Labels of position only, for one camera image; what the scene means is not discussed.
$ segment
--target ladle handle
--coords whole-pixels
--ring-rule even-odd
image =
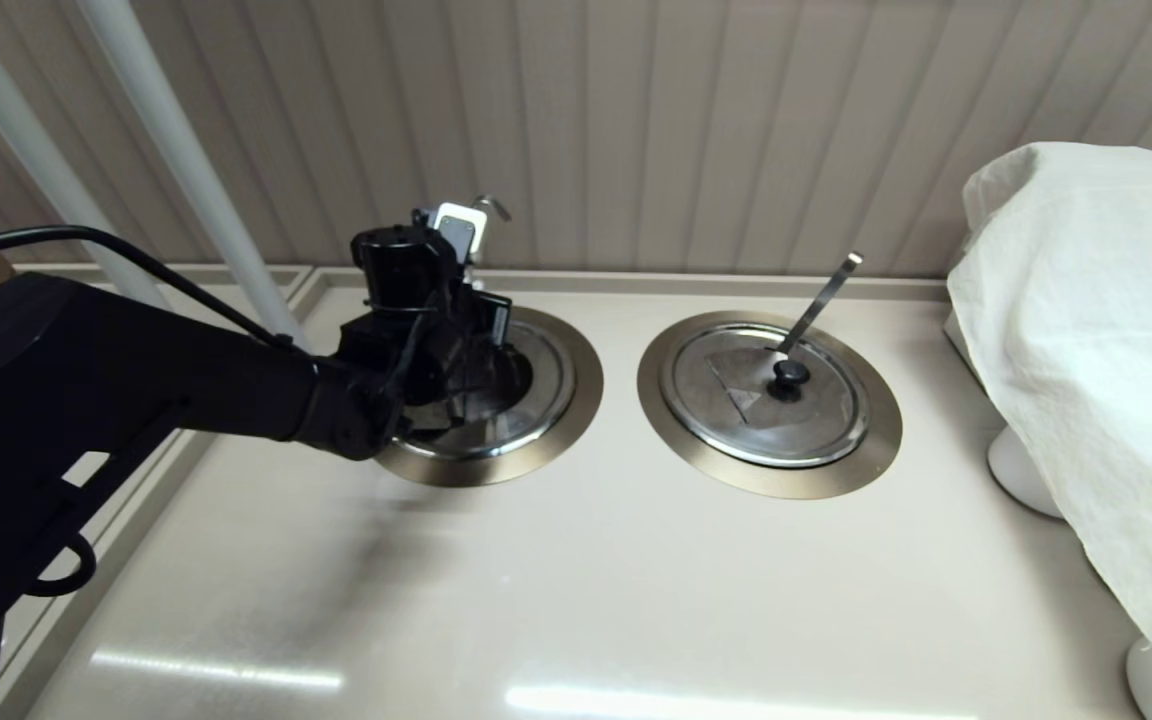
[[[838,272],[833,273],[833,278],[829,278],[829,281],[820,288],[817,300],[812,301],[812,305],[808,306],[808,311],[799,318],[799,321],[794,324],[794,328],[790,328],[790,334],[787,334],[785,341],[776,346],[778,353],[788,355],[790,350],[794,350],[794,347],[803,340],[803,333],[812,327],[812,323],[814,323],[817,316],[824,310],[824,306],[829,304],[833,296],[836,295],[838,288],[847,282],[847,278],[851,275],[852,270],[856,270],[856,266],[864,263],[864,255],[859,252],[849,252],[847,255],[847,259],[842,262],[841,266],[838,266]]]

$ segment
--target metal rim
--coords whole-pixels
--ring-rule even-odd
[[[721,323],[717,325],[710,325],[710,327],[700,328],[700,331],[685,334],[679,338],[676,342],[669,346],[669,350],[666,353],[666,359],[660,363],[660,392],[664,395],[664,403],[668,407],[669,411],[680,420],[680,423],[687,426],[687,430],[691,434],[700,438],[700,440],[710,446],[717,448],[717,450],[722,452],[723,455],[730,455],[733,457],[744,460],[745,462],[753,462],[756,465],[767,465],[770,468],[814,468],[818,465],[827,465],[829,462],[835,462],[846,455],[855,452],[855,448],[861,445],[865,433],[869,430],[869,393],[865,392],[864,384],[861,379],[856,377],[854,370],[851,370],[851,364],[847,361],[839,359],[828,347],[819,343],[816,336],[808,334],[799,344],[808,346],[806,350],[817,355],[820,361],[827,363],[829,366],[836,370],[846,382],[849,382],[852,389],[852,400],[855,402],[855,414],[849,433],[844,437],[840,437],[834,444],[820,448],[820,455],[817,457],[806,458],[788,458],[788,457],[767,457],[755,455],[753,452],[744,450],[744,448],[737,447],[732,442],[726,441],[726,439],[718,435],[718,433],[710,432],[708,429],[704,427],[703,420],[696,418],[689,407],[687,407],[684,400],[679,395],[677,389],[677,378],[676,378],[676,364],[679,356],[685,350],[690,343],[700,340],[708,334],[732,331],[732,329],[749,329],[759,333],[767,334],[768,341],[778,342],[773,338],[785,338],[785,328],[774,327],[774,325],[768,325],[766,323]]]
[[[652,429],[672,450],[708,477],[758,495],[786,500],[819,500],[844,495],[867,486],[887,470],[896,458],[901,434],[904,432],[896,397],[892,395],[882,376],[864,357],[828,333],[814,328],[808,332],[806,338],[812,338],[818,346],[828,348],[839,359],[849,364],[869,394],[869,432],[850,455],[814,468],[768,468],[726,455],[684,427],[669,411],[660,393],[664,364],[669,359],[672,347],[681,338],[690,338],[705,328],[722,324],[763,324],[782,329],[790,327],[793,320],[778,314],[735,311],[697,314],[673,324],[652,341],[639,361],[639,401]]]
[[[397,444],[385,448],[376,461],[412,483],[437,487],[479,487],[503,483],[547,465],[576,444],[594,419],[602,402],[602,364],[594,347],[570,324],[530,306],[513,309],[513,319],[532,325],[562,343],[571,356],[576,388],[567,410],[547,432],[516,450],[472,460],[445,460],[416,454]]]

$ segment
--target white cloth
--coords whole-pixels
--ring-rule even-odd
[[[1152,642],[1152,151],[1043,142],[963,190],[969,354]]]

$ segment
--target white pole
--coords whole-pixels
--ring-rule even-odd
[[[256,313],[270,331],[288,334],[293,342],[308,349],[305,333],[291,318],[291,310],[283,302],[274,278],[270,276],[247,225],[238,218],[229,194],[207,160],[207,152],[198,142],[184,109],[180,108],[180,100],[131,3],[128,0],[79,0],[78,7],[215,249],[256,306]]]
[[[101,212],[100,206],[96,205],[96,200],[83,187],[74,168],[69,167],[65,156],[60,154],[56,143],[52,142],[41,122],[38,122],[33,109],[24,96],[20,94],[20,88],[15,86],[1,61],[0,134],[66,222],[90,225],[103,232],[113,232],[113,223]],[[91,242],[84,242],[83,247],[124,296],[162,310],[172,309],[154,281],[123,256]]]

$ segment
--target stainless steel lid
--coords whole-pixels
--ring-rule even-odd
[[[869,395],[855,370],[806,334],[788,359],[810,373],[787,397],[771,387],[786,328],[722,323],[681,338],[660,369],[660,395],[695,437],[745,462],[814,468],[855,450],[869,430]]]
[[[553,427],[576,388],[571,355],[553,333],[525,319],[509,323],[509,342],[530,364],[531,384],[524,396],[502,407],[492,388],[468,392],[460,409],[465,424],[430,441],[408,439],[397,445],[430,458],[475,460],[517,450]],[[439,425],[438,416],[445,417],[445,410],[441,406],[415,407],[407,415],[417,425]]]

